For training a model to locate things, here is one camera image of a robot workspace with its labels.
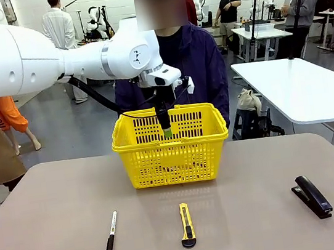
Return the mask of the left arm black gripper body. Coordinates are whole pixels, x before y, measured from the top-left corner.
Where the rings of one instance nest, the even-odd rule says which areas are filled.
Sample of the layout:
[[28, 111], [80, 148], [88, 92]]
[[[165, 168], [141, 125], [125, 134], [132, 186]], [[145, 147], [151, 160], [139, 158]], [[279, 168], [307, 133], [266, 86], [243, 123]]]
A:
[[153, 96], [153, 104], [157, 110], [168, 110], [175, 103], [172, 85], [155, 87]]

